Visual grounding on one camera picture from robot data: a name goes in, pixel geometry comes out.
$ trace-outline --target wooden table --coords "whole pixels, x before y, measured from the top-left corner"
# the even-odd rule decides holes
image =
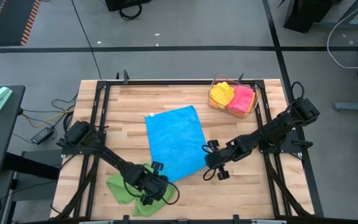
[[[264,80],[272,117],[287,107],[283,88],[279,79]],[[89,121],[93,106],[96,80],[83,80],[78,93],[73,122]],[[114,85],[110,89],[106,116],[106,146],[128,161],[136,164],[150,163],[149,142],[145,116],[151,112],[161,113],[188,105],[196,108],[205,139],[217,139],[221,145],[240,135],[257,129],[254,114],[246,119],[238,119],[210,108],[207,103],[209,85]],[[266,122],[263,106],[262,117]],[[100,112],[96,118],[99,124]],[[282,154],[281,161],[288,189],[302,206],[313,213],[310,194],[302,163],[299,159]],[[53,207],[62,210],[78,187],[83,156],[77,155],[61,171]],[[119,205],[108,186],[109,176],[118,171],[100,160],[92,220],[122,220],[123,215],[130,219],[232,219],[233,214],[240,218],[273,218],[267,175],[263,155],[255,150],[249,157],[229,162],[225,167],[231,178],[210,181],[202,178],[206,168],[175,182],[180,190],[180,200],[174,205],[164,206],[150,217],[132,217],[134,202]],[[284,214],[282,196],[277,190],[280,213]],[[83,196],[80,216],[85,214],[86,199]],[[51,217],[57,215],[52,211]]]

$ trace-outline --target table leg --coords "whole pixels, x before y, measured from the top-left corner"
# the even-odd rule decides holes
[[[358,111],[358,103],[334,103],[334,109],[336,111]]]
[[[59,168],[35,162],[9,152],[6,153],[4,169],[10,169],[52,180],[57,180],[60,172]]]

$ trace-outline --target plastic bin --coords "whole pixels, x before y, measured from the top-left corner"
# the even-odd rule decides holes
[[[248,111],[247,112],[242,112],[240,110],[234,109],[234,108],[230,108],[230,103],[228,103],[227,105],[222,105],[220,103],[218,103],[217,101],[215,101],[213,99],[213,97],[211,96],[211,90],[213,89],[213,86],[218,84],[218,83],[223,83],[226,82],[227,84],[229,84],[229,86],[231,88],[235,88],[237,86],[244,86],[246,88],[251,89],[254,92],[254,99],[252,100],[252,103],[250,104],[250,106],[248,107]],[[238,82],[232,81],[232,80],[228,80],[224,75],[218,75],[215,77],[214,81],[211,84],[211,88],[209,89],[208,92],[208,105],[212,108],[215,108],[217,110],[223,111],[225,113],[231,114],[233,116],[236,116],[238,118],[245,118],[247,117],[249,114],[253,113],[255,111],[255,107],[256,107],[256,103],[258,102],[260,96],[260,91],[257,87],[251,87],[251,86],[247,86],[247,85],[243,85],[240,84]]]

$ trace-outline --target green cloth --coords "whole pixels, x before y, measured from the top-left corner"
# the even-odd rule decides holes
[[[148,170],[153,172],[153,169],[149,164],[144,164],[144,167],[146,167]],[[128,204],[131,201],[135,199],[135,210],[133,213],[133,216],[144,216],[148,217],[153,215],[155,212],[160,210],[166,203],[163,200],[153,201],[153,204],[151,205],[143,205],[140,201],[140,198],[136,198],[131,196],[124,187],[124,181],[122,179],[121,174],[115,174],[109,177],[107,180],[107,186],[109,187],[112,195],[117,200],[119,204]],[[140,195],[140,192],[127,184],[128,190],[134,194],[134,195]],[[167,191],[164,194],[164,199],[169,202],[169,200],[172,198],[173,193],[175,193],[175,188],[172,187],[172,185],[168,184]]]

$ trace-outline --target clear plastic container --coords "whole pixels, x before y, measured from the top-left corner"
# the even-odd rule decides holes
[[[232,100],[234,98],[232,98],[231,94],[228,93],[226,96],[224,95],[221,95],[221,97],[223,97],[224,99],[226,99],[226,102],[227,102],[227,99],[230,99],[232,98],[232,100],[230,101],[230,103],[224,105],[222,103],[218,103],[216,100],[213,99],[213,96],[211,94],[211,90],[214,88],[214,85],[218,84],[218,83],[223,83],[223,82],[226,82],[227,84],[229,84],[229,86],[231,88],[236,88],[237,86],[243,86],[243,87],[246,87],[250,90],[252,90],[254,92],[254,97],[253,97],[253,100],[251,100],[249,103],[249,106],[246,106],[246,110],[239,110],[239,109],[236,109],[234,108],[235,106],[232,106]],[[256,107],[256,103],[258,102],[258,99],[259,99],[259,96],[260,96],[260,91],[257,87],[251,87],[249,85],[243,85],[243,84],[240,84],[238,82],[235,82],[235,81],[232,81],[232,80],[228,80],[224,75],[217,75],[214,79],[214,81],[212,82],[212,85],[211,85],[211,88],[209,89],[209,92],[208,92],[208,105],[212,108],[215,108],[217,110],[220,110],[220,111],[223,111],[225,113],[228,113],[228,114],[231,114],[233,116],[236,116],[238,118],[245,118],[247,117],[249,114],[253,113],[255,111],[255,107]]]

